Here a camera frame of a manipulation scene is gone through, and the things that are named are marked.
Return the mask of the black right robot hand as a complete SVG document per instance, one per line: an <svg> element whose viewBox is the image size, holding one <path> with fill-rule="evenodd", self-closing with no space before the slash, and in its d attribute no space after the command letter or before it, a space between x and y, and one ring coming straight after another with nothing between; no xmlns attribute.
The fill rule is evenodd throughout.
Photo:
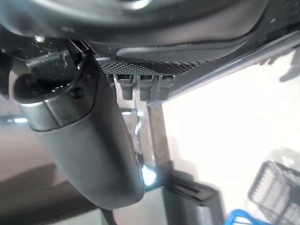
<svg viewBox="0 0 300 225"><path fill-rule="evenodd" d="M144 195L141 165L96 57L175 67L247 42L266 0L3 0L0 50L28 73L13 85L30 128L89 201L105 209Z"/></svg>

